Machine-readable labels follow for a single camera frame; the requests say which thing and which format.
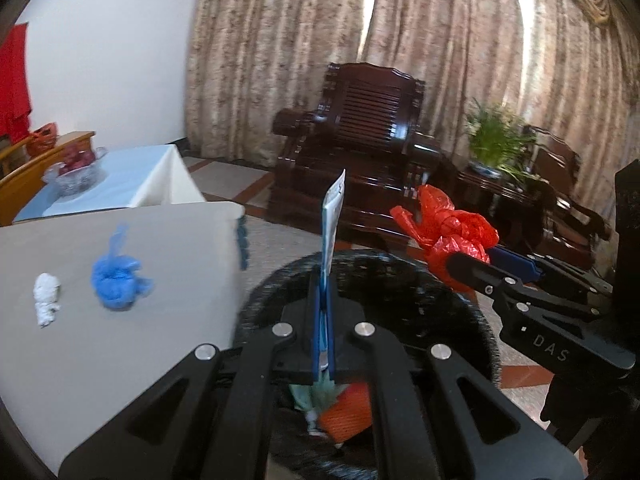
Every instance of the dark brown wooden armchair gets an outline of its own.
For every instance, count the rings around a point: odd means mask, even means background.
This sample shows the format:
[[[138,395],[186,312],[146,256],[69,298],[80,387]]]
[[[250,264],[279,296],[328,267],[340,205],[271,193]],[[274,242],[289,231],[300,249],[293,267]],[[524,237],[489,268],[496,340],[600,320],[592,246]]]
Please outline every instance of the dark brown wooden armchair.
[[[418,130],[423,89],[422,81],[393,68],[330,64],[318,108],[281,110],[273,121],[273,133],[287,140],[267,219],[319,232],[322,199],[344,169],[340,236],[404,248],[408,237],[389,210],[415,210],[417,187],[441,158],[433,139]]]
[[[531,172],[548,181],[532,186],[540,196],[542,229],[529,231],[527,245],[537,254],[547,254],[568,264],[590,269],[597,238],[609,240],[611,227],[586,207],[575,203],[571,192],[580,170],[580,158],[567,144],[538,129],[538,143]]]

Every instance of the wall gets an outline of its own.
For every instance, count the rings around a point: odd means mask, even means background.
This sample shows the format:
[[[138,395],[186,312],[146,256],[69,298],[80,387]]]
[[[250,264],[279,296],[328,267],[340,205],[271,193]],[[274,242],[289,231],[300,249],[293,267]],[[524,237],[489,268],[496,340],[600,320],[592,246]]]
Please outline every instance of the wall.
[[[195,0],[31,0],[31,124],[95,130],[109,148],[184,136],[186,56]]]

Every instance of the trash can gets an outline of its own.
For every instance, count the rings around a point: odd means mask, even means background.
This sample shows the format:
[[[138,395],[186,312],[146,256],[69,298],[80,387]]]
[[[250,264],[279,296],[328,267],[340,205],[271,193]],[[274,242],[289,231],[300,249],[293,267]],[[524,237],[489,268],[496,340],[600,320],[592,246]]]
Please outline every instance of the trash can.
[[[320,253],[311,254],[276,270],[254,288],[240,311],[234,345],[246,343],[254,330],[278,322],[283,306],[303,299],[309,277],[319,265]],[[488,321],[425,264],[375,250],[337,251],[332,274],[338,294],[359,302],[367,321],[391,330],[408,347],[429,349],[446,343],[499,383],[500,354]],[[377,478],[370,430],[335,449],[330,441],[307,434],[305,418],[293,410],[286,388],[274,414],[270,453],[306,480]]]

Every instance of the floral curtain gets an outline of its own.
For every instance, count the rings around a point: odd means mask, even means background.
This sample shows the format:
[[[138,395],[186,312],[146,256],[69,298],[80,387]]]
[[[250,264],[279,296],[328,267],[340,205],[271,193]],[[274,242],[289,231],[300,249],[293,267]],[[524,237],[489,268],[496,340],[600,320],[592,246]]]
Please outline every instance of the floral curtain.
[[[473,98],[509,105],[582,157],[575,198],[611,218],[629,131],[638,39],[609,0],[376,0],[366,61],[426,82],[422,128],[466,153]]]
[[[363,0],[198,0],[186,129],[202,156],[273,165],[278,110],[318,102],[329,62],[356,59]]]

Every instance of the crumpled red plastic bag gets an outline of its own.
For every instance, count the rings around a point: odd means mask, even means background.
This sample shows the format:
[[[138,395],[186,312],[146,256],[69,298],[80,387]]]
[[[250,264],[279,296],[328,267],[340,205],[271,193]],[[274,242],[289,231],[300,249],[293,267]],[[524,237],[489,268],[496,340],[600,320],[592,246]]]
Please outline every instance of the crumpled red plastic bag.
[[[482,215],[455,210],[451,199],[437,187],[420,186],[418,200],[422,214],[419,224],[401,206],[393,208],[391,216],[424,250],[425,261],[435,276],[457,292],[471,291],[449,275],[447,257],[462,252],[488,264],[484,249],[497,245],[498,231]]]

